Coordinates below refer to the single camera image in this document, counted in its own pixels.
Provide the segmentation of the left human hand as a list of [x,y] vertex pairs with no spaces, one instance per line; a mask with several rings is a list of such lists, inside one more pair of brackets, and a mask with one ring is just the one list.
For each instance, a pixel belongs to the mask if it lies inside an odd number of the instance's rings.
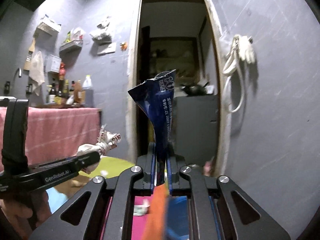
[[[33,195],[39,197],[40,200],[36,209],[37,222],[35,224],[36,227],[39,227],[52,214],[48,202],[49,197],[46,191],[34,192]],[[28,239],[33,231],[28,222],[28,218],[33,215],[32,209],[14,199],[1,199],[1,210],[15,232],[22,239]]]

